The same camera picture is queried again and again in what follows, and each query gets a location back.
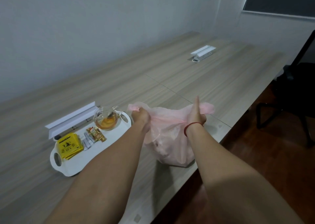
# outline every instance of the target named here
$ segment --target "tea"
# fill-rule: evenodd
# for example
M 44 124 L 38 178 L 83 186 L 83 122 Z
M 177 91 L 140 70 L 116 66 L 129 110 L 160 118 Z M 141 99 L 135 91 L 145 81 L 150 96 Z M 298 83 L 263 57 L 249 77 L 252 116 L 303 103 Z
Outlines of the tea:
M 98 117 L 95 121 L 97 127 L 102 130 L 110 130 L 115 127 L 118 116 L 115 112 L 110 113 L 107 117 Z

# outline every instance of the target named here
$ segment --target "person's arm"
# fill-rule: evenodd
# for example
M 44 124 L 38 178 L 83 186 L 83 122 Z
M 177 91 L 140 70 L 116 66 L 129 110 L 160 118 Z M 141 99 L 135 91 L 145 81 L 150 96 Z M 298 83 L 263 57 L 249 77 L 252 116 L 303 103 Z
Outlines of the person's arm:
M 204 123 L 202 119 L 197 97 L 188 123 Z M 216 142 L 201 124 L 190 125 L 186 133 L 219 221 L 303 223 L 262 175 Z
M 46 220 L 49 223 L 118 223 L 124 214 L 150 115 L 133 112 L 135 123 L 93 158 Z

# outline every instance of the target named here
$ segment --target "glass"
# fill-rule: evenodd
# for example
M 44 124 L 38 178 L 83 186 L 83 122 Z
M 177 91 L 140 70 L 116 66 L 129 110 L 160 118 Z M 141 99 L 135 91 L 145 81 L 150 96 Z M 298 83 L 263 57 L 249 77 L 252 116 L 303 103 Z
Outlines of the glass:
M 115 127 L 119 116 L 121 115 L 121 111 L 115 111 L 118 106 L 114 106 L 112 108 L 101 106 L 99 107 L 94 114 L 93 121 L 96 126 L 102 130 L 110 130 Z

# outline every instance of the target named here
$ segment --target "wooden floor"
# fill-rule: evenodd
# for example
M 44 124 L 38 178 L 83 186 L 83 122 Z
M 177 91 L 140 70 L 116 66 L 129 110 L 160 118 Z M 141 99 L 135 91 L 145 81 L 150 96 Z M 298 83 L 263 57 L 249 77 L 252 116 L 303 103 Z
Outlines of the wooden floor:
M 259 102 L 272 103 L 270 84 L 249 112 L 234 125 L 221 144 L 260 172 L 284 197 L 305 223 L 315 223 L 315 148 L 307 149 L 300 121 L 283 112 L 266 128 L 256 128 L 255 108 Z M 262 112 L 262 120 L 272 110 Z M 315 136 L 315 120 L 308 120 Z M 152 222 L 215 223 L 198 170 Z

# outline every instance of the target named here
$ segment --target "wooden table surface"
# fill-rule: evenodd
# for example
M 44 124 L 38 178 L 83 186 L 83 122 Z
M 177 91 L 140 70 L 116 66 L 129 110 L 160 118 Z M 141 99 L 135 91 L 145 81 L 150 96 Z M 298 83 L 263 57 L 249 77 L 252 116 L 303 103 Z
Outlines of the wooden table surface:
M 205 45 L 216 47 L 213 54 L 189 61 Z M 73 182 L 50 165 L 54 142 L 44 126 L 52 121 L 93 101 L 124 111 L 136 101 L 180 109 L 199 95 L 215 105 L 205 127 L 221 141 L 286 61 L 279 52 L 189 32 L 0 104 L 1 223 L 42 223 Z M 196 169 L 162 165 L 143 148 L 121 223 L 150 223 Z

